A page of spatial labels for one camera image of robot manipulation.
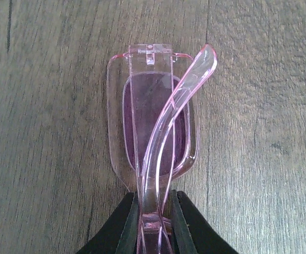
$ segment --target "pink eyeglasses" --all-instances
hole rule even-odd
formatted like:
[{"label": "pink eyeglasses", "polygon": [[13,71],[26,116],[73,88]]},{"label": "pink eyeglasses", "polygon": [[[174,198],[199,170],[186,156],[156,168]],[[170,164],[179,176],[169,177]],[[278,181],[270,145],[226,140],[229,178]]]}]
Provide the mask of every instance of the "pink eyeglasses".
[{"label": "pink eyeglasses", "polygon": [[108,63],[110,156],[116,175],[138,194],[136,253],[173,253],[164,206],[170,182],[196,158],[195,92],[216,64],[209,45],[193,60],[165,44],[130,46]]}]

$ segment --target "transparent pink frame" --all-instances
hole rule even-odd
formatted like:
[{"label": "transparent pink frame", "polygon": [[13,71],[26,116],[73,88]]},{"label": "transparent pink frame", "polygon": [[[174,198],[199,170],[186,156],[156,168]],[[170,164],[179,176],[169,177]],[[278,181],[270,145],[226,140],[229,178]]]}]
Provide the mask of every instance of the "transparent pink frame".
[{"label": "transparent pink frame", "polygon": [[[128,157],[128,142],[124,120],[124,95],[129,81],[129,51],[124,54],[113,56],[107,66],[107,106],[108,106],[108,136],[110,158],[113,170],[122,180],[129,191],[136,191],[136,171]],[[192,64],[193,58],[183,53],[172,53],[173,78],[180,80],[188,67]],[[185,148],[182,159],[174,166],[172,180],[185,174],[194,164],[198,151],[198,100],[194,95],[190,102],[183,109],[184,127],[186,130]],[[169,174],[160,176],[160,186],[168,184]]]},{"label": "transparent pink frame", "polygon": [[[135,78],[134,72],[143,70],[170,70],[173,73],[173,61],[171,56],[171,50],[163,47],[148,46],[147,50],[141,50],[135,59],[132,57],[129,59],[129,68],[131,74],[131,91],[132,91],[132,115],[134,118],[138,118],[139,121],[133,120],[136,130],[133,131],[134,137],[141,137],[144,140],[142,133],[146,133],[147,124],[142,124],[142,119],[149,120],[150,116],[154,116],[154,107],[160,106],[160,103],[156,104],[156,101],[164,101],[166,96],[166,87],[172,87],[173,78],[172,75],[168,75],[166,72],[163,77],[159,79],[157,83],[145,79]],[[172,178],[173,165],[175,160],[175,137],[177,132],[177,119],[187,105],[189,100],[193,97],[196,91],[208,80],[212,75],[217,65],[217,57],[214,49],[210,45],[205,45],[195,57],[193,63],[183,75],[177,86],[172,89],[166,104],[161,109],[159,117],[154,119],[152,123],[154,128],[152,134],[149,137],[148,144],[141,143],[143,146],[137,146],[141,150],[146,148],[146,152],[143,158],[142,166],[136,164],[136,168],[142,170],[142,178],[138,181],[138,197],[139,197],[139,225],[138,225],[138,242],[137,242],[137,254],[156,254],[156,253],[173,253],[173,247],[171,244],[170,233],[167,231],[165,218],[163,217],[163,210],[168,199],[168,192],[170,188],[170,182]],[[158,84],[162,83],[163,93],[160,94],[157,91],[154,96],[145,95],[141,92],[145,88],[145,84],[153,87],[159,87]],[[172,142],[167,142],[172,133]],[[165,150],[166,144],[169,145],[169,149]],[[173,153],[173,157],[163,157],[164,155]],[[163,163],[163,159],[166,159],[169,164]],[[160,173],[162,168],[169,169],[169,182],[166,186],[160,185]]]}]

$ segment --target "wooden floor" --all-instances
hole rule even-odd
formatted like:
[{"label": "wooden floor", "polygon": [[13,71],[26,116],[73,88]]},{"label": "wooden floor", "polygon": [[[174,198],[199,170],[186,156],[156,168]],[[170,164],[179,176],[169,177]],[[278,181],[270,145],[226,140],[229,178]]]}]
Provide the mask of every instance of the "wooden floor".
[{"label": "wooden floor", "polygon": [[0,0],[0,253],[74,253],[122,199],[106,65],[152,42],[219,60],[175,188],[238,252],[306,254],[306,0]]}]

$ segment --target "wooden surface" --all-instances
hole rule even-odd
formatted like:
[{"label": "wooden surface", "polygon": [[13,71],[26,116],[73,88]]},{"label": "wooden surface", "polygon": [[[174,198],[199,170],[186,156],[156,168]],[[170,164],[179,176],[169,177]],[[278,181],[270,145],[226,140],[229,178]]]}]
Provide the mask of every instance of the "wooden surface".
[{"label": "wooden surface", "polygon": [[125,187],[106,65],[170,43],[219,64],[197,163],[175,187],[240,253],[306,254],[306,0],[0,0],[0,253],[74,253]]}]

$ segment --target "black object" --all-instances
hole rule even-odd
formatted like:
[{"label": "black object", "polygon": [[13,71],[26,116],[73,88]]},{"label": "black object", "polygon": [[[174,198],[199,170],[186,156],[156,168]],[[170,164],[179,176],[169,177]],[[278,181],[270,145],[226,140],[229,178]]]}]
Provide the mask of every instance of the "black object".
[{"label": "black object", "polygon": [[[238,254],[184,192],[171,192],[175,254]],[[99,232],[76,254],[136,254],[138,200],[128,193]]]}]

